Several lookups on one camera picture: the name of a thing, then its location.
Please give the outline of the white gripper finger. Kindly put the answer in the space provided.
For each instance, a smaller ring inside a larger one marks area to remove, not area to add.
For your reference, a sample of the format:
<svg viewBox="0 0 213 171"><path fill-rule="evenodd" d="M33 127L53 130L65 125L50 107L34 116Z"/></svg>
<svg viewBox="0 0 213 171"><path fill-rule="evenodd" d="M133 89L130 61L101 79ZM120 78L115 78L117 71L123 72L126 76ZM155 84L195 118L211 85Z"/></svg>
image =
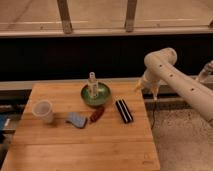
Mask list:
<svg viewBox="0 0 213 171"><path fill-rule="evenodd" d="M137 85L135 86L134 91L138 91L138 90L140 90L140 89L141 89L141 87L142 87L142 85L141 85L141 84L137 84Z"/></svg>
<svg viewBox="0 0 213 171"><path fill-rule="evenodd" d="M158 99L158 89L153 89L153 99L154 99L154 101L157 101L157 99Z"/></svg>

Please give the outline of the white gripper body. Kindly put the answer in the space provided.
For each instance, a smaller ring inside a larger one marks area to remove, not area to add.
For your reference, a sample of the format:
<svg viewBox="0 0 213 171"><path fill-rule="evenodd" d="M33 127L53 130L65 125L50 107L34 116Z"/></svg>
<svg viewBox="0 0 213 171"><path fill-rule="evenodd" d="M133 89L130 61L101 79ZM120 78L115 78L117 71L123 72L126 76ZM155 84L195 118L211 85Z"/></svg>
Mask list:
<svg viewBox="0 0 213 171"><path fill-rule="evenodd" d="M140 89L149 89L151 92L157 91L159 89L160 80L156 77L151 77L144 74L138 81L137 86Z"/></svg>

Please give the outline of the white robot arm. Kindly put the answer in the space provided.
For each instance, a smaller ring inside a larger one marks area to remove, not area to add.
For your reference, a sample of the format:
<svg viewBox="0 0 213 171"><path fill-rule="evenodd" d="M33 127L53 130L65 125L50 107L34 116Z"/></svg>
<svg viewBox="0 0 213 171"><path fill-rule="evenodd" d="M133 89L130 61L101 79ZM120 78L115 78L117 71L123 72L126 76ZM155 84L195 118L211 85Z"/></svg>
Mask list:
<svg viewBox="0 0 213 171"><path fill-rule="evenodd" d="M147 54L146 70L135 89L150 89L157 99L159 82L163 80L213 127L213 90L176 69L176 61L177 53L173 48Z"/></svg>

